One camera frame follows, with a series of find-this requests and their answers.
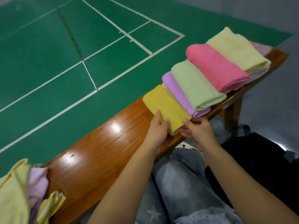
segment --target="forearm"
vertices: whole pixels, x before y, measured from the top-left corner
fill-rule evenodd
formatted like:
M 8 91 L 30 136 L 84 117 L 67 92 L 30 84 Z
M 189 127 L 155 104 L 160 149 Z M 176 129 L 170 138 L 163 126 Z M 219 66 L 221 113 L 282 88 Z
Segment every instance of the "forearm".
M 299 223 L 292 210 L 255 181 L 219 145 L 204 149 L 203 154 L 244 223 Z
M 134 223 L 150 177 L 156 150 L 142 145 L 103 197 L 88 224 Z

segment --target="hand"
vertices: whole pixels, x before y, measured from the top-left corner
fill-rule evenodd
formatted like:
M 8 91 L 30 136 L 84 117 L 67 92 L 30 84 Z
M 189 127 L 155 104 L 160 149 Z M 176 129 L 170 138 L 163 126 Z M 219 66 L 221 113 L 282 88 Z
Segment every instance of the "hand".
M 148 128 L 147 135 L 143 141 L 144 145 L 156 149 L 157 153 L 160 145 L 167 137 L 167 129 L 169 126 L 169 119 L 164 120 L 163 123 L 160 124 L 161 118 L 161 111 L 157 110 L 157 114 L 150 122 L 150 127 Z
M 184 118 L 184 126 L 179 129 L 183 137 L 193 139 L 200 146 L 199 150 L 219 145 L 216 141 L 214 131 L 205 117 L 199 117 L 193 121 L 200 122 L 200 124 L 193 124 L 188 119 Z

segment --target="green court floor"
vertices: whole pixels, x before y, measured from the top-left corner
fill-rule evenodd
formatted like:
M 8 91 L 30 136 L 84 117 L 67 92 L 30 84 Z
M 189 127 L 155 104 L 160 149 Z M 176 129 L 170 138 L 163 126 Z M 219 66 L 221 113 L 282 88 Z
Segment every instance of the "green court floor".
M 171 0 L 10 0 L 0 16 L 0 177 L 54 158 L 225 26 L 271 46 L 290 36 Z

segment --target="bench leg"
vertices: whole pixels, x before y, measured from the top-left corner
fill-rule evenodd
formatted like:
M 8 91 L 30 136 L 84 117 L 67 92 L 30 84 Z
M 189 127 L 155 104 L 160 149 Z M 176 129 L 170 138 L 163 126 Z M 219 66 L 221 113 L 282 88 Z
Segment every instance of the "bench leg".
M 225 129 L 229 133 L 233 133 L 238 128 L 242 99 L 243 96 L 224 110 Z

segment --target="left hand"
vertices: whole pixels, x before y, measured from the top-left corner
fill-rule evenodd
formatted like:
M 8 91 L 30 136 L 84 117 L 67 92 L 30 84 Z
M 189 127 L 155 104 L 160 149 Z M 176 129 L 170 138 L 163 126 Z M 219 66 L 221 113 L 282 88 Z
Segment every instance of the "left hand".
M 148 128 L 147 135 L 143 141 L 145 146 L 149 146 L 151 149 L 156 149 L 157 153 L 160 145 L 167 137 L 167 129 L 169 126 L 169 119 L 165 119 L 163 123 L 160 124 L 161 118 L 161 111 L 157 110 L 157 114 L 150 122 L 150 127 Z

